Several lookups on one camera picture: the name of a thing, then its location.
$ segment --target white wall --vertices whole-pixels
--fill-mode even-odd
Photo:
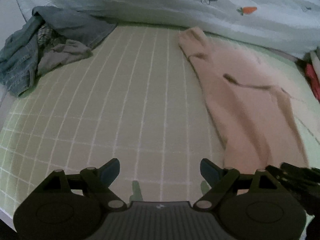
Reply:
[[[0,49],[7,37],[20,30],[25,23],[16,0],[0,0]]]

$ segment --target red object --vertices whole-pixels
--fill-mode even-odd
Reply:
[[[320,84],[319,79],[313,66],[311,64],[307,64],[305,68],[305,73],[308,78],[310,78],[311,90],[316,99],[320,100]]]

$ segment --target peach garment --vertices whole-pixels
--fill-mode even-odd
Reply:
[[[207,107],[225,146],[224,166],[252,174],[287,162],[307,167],[290,96],[223,42],[210,43],[199,28],[179,34]]]

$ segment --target carrot print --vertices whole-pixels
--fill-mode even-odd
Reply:
[[[252,14],[254,11],[257,10],[257,7],[240,7],[237,11],[241,14]]]

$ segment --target ribbed gray panel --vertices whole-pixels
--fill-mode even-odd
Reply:
[[[194,211],[188,202],[133,202],[107,216],[88,240],[235,240],[213,215]]]

